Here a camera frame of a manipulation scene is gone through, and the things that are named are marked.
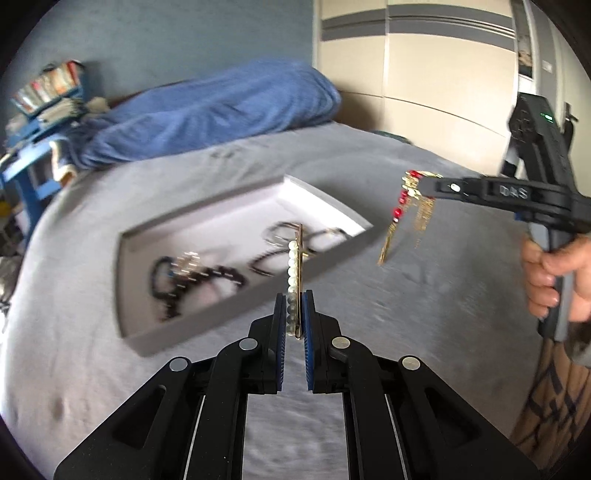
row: blue wall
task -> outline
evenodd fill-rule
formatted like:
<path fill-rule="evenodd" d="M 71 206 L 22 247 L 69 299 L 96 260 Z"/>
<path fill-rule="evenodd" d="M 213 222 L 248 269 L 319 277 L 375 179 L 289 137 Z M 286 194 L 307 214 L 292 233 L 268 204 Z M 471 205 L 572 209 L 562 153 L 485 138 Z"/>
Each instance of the blue wall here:
<path fill-rule="evenodd" d="M 313 0 L 61 0 L 0 79 L 0 137 L 47 63 L 86 63 L 92 93 L 116 98 L 261 56 L 311 62 L 312 17 Z"/>

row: blue blanket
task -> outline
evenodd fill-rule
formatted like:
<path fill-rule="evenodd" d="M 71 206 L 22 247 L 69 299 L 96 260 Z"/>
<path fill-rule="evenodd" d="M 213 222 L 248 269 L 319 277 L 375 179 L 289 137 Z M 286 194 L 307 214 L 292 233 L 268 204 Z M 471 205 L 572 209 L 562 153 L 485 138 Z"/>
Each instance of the blue blanket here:
<path fill-rule="evenodd" d="M 258 60 L 207 79 L 146 91 L 66 132 L 81 169 L 198 150 L 329 121 L 335 86 L 297 61 Z"/>

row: finger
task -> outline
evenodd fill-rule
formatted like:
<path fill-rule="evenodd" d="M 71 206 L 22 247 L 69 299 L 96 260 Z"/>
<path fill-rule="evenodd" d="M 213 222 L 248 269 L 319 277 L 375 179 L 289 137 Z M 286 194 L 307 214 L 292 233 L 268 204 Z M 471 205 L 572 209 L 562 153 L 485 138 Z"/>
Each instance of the finger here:
<path fill-rule="evenodd" d="M 552 287 L 554 285 L 556 277 L 544 270 L 541 264 L 525 262 L 523 269 L 525 278 L 534 287 Z"/>
<path fill-rule="evenodd" d="M 544 307 L 556 307 L 558 305 L 560 296 L 553 288 L 534 287 L 531 283 L 526 283 L 525 290 L 527 292 L 527 297 L 538 305 Z"/>
<path fill-rule="evenodd" d="M 542 248 L 529 238 L 525 238 L 521 245 L 521 259 L 524 262 L 540 263 L 544 251 Z"/>
<path fill-rule="evenodd" d="M 548 273 L 556 276 L 575 270 L 586 270 L 591 274 L 591 240 L 580 236 L 556 252 L 543 254 L 541 263 Z"/>
<path fill-rule="evenodd" d="M 528 302 L 528 309 L 530 311 L 530 313 L 535 316 L 538 317 L 539 319 L 543 319 L 546 318 L 546 316 L 548 315 L 548 307 L 544 307 L 543 305 L 538 305 L 537 303 L 534 303 L 533 301 L 529 301 Z"/>

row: bed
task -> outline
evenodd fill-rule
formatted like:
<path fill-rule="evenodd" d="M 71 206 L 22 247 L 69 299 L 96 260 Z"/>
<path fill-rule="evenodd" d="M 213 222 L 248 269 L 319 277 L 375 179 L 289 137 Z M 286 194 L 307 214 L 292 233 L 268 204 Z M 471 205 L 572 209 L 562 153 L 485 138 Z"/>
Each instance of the bed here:
<path fill-rule="evenodd" d="M 47 478 L 170 358 L 215 356 L 269 314 L 273 299 L 147 358 L 118 338 L 118 234 L 230 188 L 289 174 L 384 232 L 405 170 L 471 175 L 433 153 L 344 125 L 263 135 L 79 177 L 53 200 L 28 248 L 0 358 L 0 413 Z M 509 435 L 541 339 L 521 288 L 524 226 L 508 212 L 438 202 L 420 246 L 403 222 L 384 267 L 380 235 L 306 285 L 318 311 L 374 354 L 417 355 Z M 345 479 L 339 395 L 305 389 L 303 346 L 289 338 L 280 395 L 251 396 L 245 479 Z"/>

